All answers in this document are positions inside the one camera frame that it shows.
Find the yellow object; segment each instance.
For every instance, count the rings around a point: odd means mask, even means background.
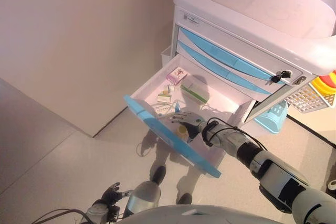
[[[187,128],[183,125],[180,125],[177,130],[176,130],[176,135],[182,139],[182,140],[186,140],[188,137],[188,132],[187,132]]]
[[[332,88],[328,85],[326,85],[320,77],[317,77],[316,79],[311,81],[311,84],[316,88],[321,95],[331,95],[336,94],[336,88]]]
[[[336,73],[335,72],[331,72],[328,75],[329,75],[330,79],[332,80],[332,82],[336,83]]]

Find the plastic basket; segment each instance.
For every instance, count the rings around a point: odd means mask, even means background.
[[[302,113],[309,113],[335,106],[335,95],[321,95],[312,84],[307,84],[285,99],[291,106]]]

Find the drawer front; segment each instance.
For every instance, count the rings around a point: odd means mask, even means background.
[[[220,77],[223,82],[229,84],[230,86],[236,88],[240,92],[243,92],[244,94],[257,101],[261,102],[271,95],[271,92],[264,90],[263,88],[236,74],[237,71],[229,71],[227,68],[223,67],[223,65],[219,65],[214,60],[205,57],[201,53],[193,50],[192,48],[180,41],[178,41],[177,43],[177,51],[182,55],[193,58],[197,63],[205,67],[209,72]]]
[[[269,73],[253,66],[252,64],[239,59],[237,56],[231,54],[230,52],[216,46],[213,43],[210,43],[209,41],[201,38],[200,36],[184,29],[180,28],[180,32],[185,35],[185,37],[192,42],[196,47],[198,47],[201,51],[205,52],[215,60],[234,68],[242,73],[245,73],[247,75],[253,76],[257,79],[264,80],[268,82],[270,78],[272,77]],[[185,39],[183,39],[182,34],[179,36],[179,41],[183,42]]]
[[[129,109],[143,121],[156,135],[158,135],[166,144],[175,149],[189,161],[210,175],[219,178],[221,172],[212,166],[205,158],[201,157],[188,144],[179,139],[171,130],[156,119],[143,106],[136,102],[129,95],[124,96]]]
[[[310,75],[299,67],[292,66],[271,52],[264,51],[261,47],[249,43],[230,32],[209,24],[199,17],[189,14],[185,10],[175,9],[175,21],[181,28],[191,31],[196,36],[209,41],[214,46],[224,49],[235,57],[255,66],[256,68],[274,76],[284,70],[292,72],[290,78],[283,79],[283,83],[294,86],[294,82],[302,75]]]
[[[178,42],[179,45],[191,56],[193,57],[198,63],[200,63],[202,66],[206,67],[207,69],[211,70],[213,73],[219,75],[222,78],[225,78],[226,80],[229,80],[239,86],[242,86],[244,88],[247,88],[249,90],[253,90],[257,93],[261,94],[267,94],[270,95],[271,93],[254,85],[253,83],[245,80],[244,78],[230,72],[226,68],[223,68],[219,64],[215,63],[214,61],[204,57],[203,55],[199,54],[198,52],[194,51],[187,45],[183,44],[182,42]]]

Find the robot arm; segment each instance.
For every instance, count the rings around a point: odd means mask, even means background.
[[[292,213],[297,224],[336,222],[336,200],[310,188],[307,179],[295,168],[255,145],[243,133],[217,121],[207,124],[200,118],[183,112],[174,116],[173,122],[185,125],[193,135],[197,129],[208,146],[222,148],[242,162],[260,181],[261,193],[280,211]]]

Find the black joint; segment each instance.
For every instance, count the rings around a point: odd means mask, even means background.
[[[239,147],[237,151],[237,159],[242,162],[247,168],[250,168],[250,164],[253,158],[261,152],[263,149],[255,145],[252,142],[246,142]]]
[[[208,140],[208,138],[207,138],[207,132],[208,131],[210,131],[210,130],[212,130],[215,126],[217,126],[219,123],[217,122],[217,121],[212,121],[211,123],[209,123],[208,125],[206,125],[205,127],[204,127],[204,129],[202,130],[202,139],[203,139],[203,141],[205,142],[205,144],[207,145],[207,146],[213,146],[213,144],[212,143],[210,143],[209,142],[209,140]]]

